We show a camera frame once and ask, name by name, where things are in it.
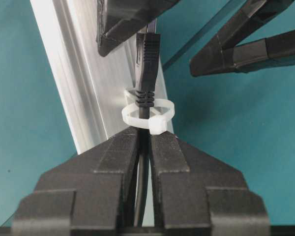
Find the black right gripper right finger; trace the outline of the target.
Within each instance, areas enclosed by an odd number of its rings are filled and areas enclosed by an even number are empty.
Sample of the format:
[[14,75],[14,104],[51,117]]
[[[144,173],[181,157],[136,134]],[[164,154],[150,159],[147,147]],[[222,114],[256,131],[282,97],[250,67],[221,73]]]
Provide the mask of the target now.
[[270,235],[264,202],[239,170],[170,132],[150,143],[155,225],[166,235]]

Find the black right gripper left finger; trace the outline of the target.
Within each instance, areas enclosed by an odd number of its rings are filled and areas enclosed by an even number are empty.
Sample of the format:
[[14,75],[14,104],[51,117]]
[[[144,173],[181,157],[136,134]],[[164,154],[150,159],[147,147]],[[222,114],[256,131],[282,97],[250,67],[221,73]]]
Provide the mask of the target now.
[[41,175],[15,213],[15,236],[113,236],[132,226],[139,131],[129,127]]

